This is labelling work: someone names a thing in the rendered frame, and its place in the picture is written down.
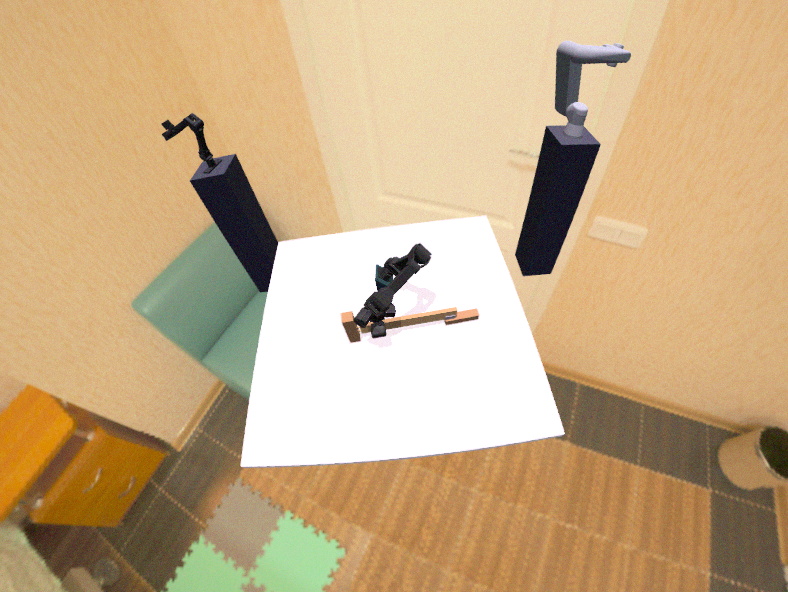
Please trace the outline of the long wooden rail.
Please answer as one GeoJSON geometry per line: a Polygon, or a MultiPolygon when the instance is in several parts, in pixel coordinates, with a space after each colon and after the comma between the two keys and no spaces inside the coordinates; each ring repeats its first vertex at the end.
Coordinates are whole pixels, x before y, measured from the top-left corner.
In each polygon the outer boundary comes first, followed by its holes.
{"type": "MultiPolygon", "coordinates": [[[[456,318],[457,315],[456,307],[419,313],[419,314],[413,314],[413,315],[407,315],[407,316],[401,316],[401,317],[395,317],[395,318],[389,318],[389,319],[384,319],[382,321],[385,322],[385,328],[386,330],[388,330],[388,329],[406,327],[411,325],[446,320],[447,316],[453,316],[453,315],[455,315],[456,318]]],[[[371,324],[373,324],[373,322],[369,322],[365,328],[360,327],[361,333],[362,334],[370,333],[371,324]]]]}

